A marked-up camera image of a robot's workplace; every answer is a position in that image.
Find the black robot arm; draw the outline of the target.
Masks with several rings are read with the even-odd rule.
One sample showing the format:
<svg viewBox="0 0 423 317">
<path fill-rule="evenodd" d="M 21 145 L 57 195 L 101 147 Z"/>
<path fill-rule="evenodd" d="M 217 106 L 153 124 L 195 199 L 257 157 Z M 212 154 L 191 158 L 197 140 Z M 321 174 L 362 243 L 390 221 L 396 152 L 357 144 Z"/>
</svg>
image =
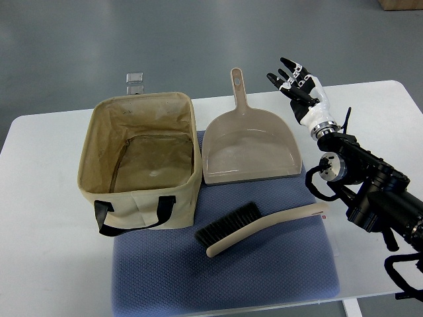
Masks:
<svg viewBox="0 0 423 317">
<path fill-rule="evenodd" d="M 306 173 L 305 185 L 323 201 L 340 199 L 351 223 L 367 232 L 380 232 L 393 253 L 384 268 L 402 290 L 396 299 L 422 300 L 422 291 L 409 285 L 394 267 L 414 262 L 422 270 L 422 201 L 408 192 L 406 175 L 362 148 L 346 127 L 328 119 L 312 124 L 311 137 L 324 154 Z"/>
</svg>

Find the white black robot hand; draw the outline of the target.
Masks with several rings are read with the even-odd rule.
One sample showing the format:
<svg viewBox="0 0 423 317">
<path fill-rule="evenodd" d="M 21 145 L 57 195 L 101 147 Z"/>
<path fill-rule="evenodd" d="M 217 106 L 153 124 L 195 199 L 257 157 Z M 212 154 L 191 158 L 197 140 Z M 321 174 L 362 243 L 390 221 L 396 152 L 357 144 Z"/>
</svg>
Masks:
<svg viewBox="0 0 423 317">
<path fill-rule="evenodd" d="M 290 99 L 297 122 L 305 126 L 315 140 L 325 133 L 339 131 L 340 126 L 329 112 L 330 102 L 320 80 L 295 61 L 284 57 L 280 61 L 289 73 L 279 69 L 278 75 L 268 73 L 266 76 Z"/>
</svg>

